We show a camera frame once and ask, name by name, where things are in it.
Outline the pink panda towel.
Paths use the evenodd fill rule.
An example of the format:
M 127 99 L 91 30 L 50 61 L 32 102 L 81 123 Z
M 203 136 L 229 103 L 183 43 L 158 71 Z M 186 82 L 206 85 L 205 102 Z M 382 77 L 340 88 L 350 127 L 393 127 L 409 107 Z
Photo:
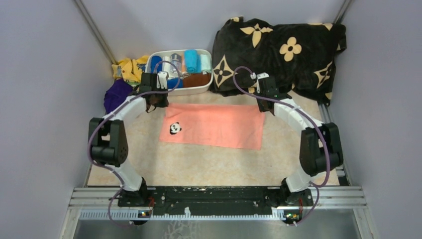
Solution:
M 260 150 L 265 115 L 253 105 L 172 103 L 166 108 L 160 141 Z

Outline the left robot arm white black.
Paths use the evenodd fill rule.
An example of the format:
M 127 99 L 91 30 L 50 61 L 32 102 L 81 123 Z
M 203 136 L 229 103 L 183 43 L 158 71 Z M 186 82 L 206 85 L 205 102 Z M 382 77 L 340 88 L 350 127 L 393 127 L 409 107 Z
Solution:
M 114 174 L 120 181 L 118 205 L 145 206 L 150 193 L 146 181 L 128 159 L 129 147 L 126 126 L 142 113 L 169 105 L 168 73 L 143 73 L 142 80 L 123 102 L 102 118 L 89 122 L 87 153 L 90 163 Z

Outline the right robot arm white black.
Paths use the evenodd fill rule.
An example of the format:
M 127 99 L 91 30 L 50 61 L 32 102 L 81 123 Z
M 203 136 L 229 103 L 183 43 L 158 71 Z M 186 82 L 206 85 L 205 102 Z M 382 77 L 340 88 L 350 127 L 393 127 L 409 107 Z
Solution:
M 250 77 L 255 81 L 253 96 L 259 110 L 271 112 L 300 136 L 299 166 L 282 180 L 280 192 L 281 201 L 293 205 L 309 186 L 325 186 L 330 172 L 343 163 L 338 127 L 312 117 L 291 96 L 281 93 L 269 74 L 252 73 Z

